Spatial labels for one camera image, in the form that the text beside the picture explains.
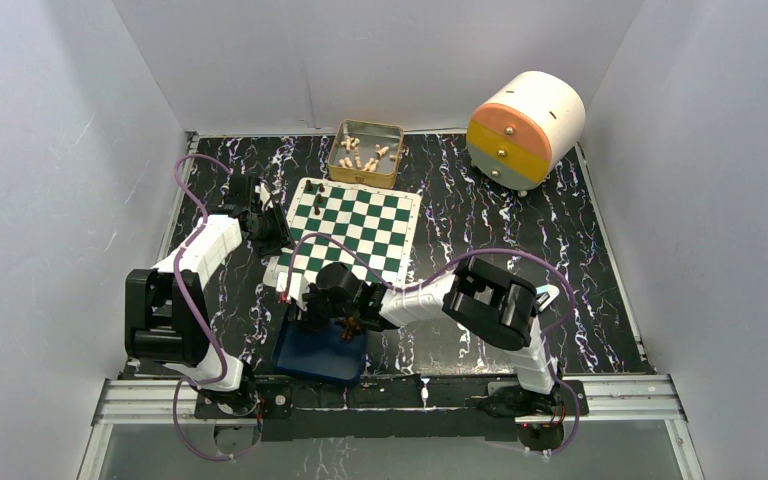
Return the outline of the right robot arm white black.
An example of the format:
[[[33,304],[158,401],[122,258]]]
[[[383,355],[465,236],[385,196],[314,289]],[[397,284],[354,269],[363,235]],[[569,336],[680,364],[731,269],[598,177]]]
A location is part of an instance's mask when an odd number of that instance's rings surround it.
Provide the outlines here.
[[[539,315],[558,294],[555,286],[536,287],[477,257],[428,284],[402,288],[361,280],[336,262],[291,293],[288,315],[292,325],[309,332],[338,327],[344,343],[368,331],[452,320],[505,351],[517,378],[516,384],[490,388],[475,401],[477,408],[495,417],[553,415],[563,390],[554,379],[557,362],[545,351]]]

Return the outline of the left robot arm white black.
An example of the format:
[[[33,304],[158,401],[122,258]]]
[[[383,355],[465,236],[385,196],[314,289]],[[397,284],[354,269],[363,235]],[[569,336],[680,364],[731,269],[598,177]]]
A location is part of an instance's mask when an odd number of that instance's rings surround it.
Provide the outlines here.
[[[125,280],[126,353],[180,373],[235,416],[255,410],[259,391],[252,367],[226,353],[209,328],[204,290],[244,244],[263,259],[281,255],[294,241],[264,182],[234,174],[220,204],[178,248],[149,269],[132,270]]]

